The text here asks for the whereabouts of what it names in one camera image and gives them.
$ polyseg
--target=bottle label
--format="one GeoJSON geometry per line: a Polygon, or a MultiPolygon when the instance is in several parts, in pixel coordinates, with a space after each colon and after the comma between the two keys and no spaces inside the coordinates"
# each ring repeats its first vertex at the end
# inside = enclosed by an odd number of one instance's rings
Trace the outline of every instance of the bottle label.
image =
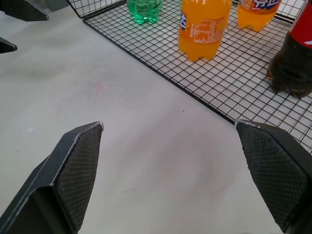
{"type": "Polygon", "coordinates": [[[277,12],[282,0],[239,0],[239,5],[253,14],[269,15],[277,12]]]}
{"type": "Polygon", "coordinates": [[[181,11],[180,36],[190,42],[210,44],[222,41],[225,24],[224,17],[219,19],[202,19],[198,25],[181,11]]]}
{"type": "Polygon", "coordinates": [[[312,4],[306,1],[293,23],[290,34],[301,45],[312,49],[312,4]]]}

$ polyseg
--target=plastic bottle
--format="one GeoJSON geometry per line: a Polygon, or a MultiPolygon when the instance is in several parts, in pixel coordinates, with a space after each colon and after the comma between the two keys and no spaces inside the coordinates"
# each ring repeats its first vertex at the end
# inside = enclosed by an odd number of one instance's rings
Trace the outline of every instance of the plastic bottle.
{"type": "Polygon", "coordinates": [[[189,60],[215,56],[231,5],[232,0],[182,0],[178,46],[189,60]]]}
{"type": "Polygon", "coordinates": [[[127,0],[129,13],[138,24],[158,20],[161,0],[127,0]]]}
{"type": "Polygon", "coordinates": [[[307,0],[286,35],[283,47],[271,61],[267,76],[271,88],[303,98],[312,91],[312,0],[307,0]]]}
{"type": "Polygon", "coordinates": [[[259,32],[274,18],[281,2],[282,0],[239,0],[238,26],[251,26],[259,32]]]}

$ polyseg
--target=orange bottle label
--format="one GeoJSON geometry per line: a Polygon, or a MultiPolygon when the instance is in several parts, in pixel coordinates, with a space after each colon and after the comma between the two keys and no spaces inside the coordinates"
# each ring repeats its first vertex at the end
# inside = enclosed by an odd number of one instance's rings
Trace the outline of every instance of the orange bottle label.
{"type": "Polygon", "coordinates": [[[200,44],[210,44],[222,40],[224,17],[219,19],[202,19],[195,25],[187,15],[181,12],[180,36],[190,42],[200,44]]]}
{"type": "Polygon", "coordinates": [[[282,0],[239,0],[239,5],[250,13],[269,15],[278,10],[281,2],[282,0]]]}

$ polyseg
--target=red bottle label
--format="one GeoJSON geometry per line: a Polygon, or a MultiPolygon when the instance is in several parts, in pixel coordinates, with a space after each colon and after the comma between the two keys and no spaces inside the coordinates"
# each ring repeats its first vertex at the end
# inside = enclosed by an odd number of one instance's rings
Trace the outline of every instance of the red bottle label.
{"type": "Polygon", "coordinates": [[[290,33],[298,43],[312,49],[312,4],[308,0],[303,4],[290,33]]]}

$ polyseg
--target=textured rubber pad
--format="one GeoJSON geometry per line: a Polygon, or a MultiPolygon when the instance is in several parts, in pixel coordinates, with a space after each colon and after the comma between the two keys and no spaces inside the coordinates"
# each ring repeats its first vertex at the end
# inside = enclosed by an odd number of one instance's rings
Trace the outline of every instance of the textured rubber pad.
{"type": "Polygon", "coordinates": [[[312,158],[279,128],[239,120],[236,129],[253,181],[275,222],[285,231],[307,197],[312,158]]]}
{"type": "Polygon", "coordinates": [[[97,174],[102,126],[82,134],[57,181],[58,194],[75,227],[82,226],[97,174]]]}

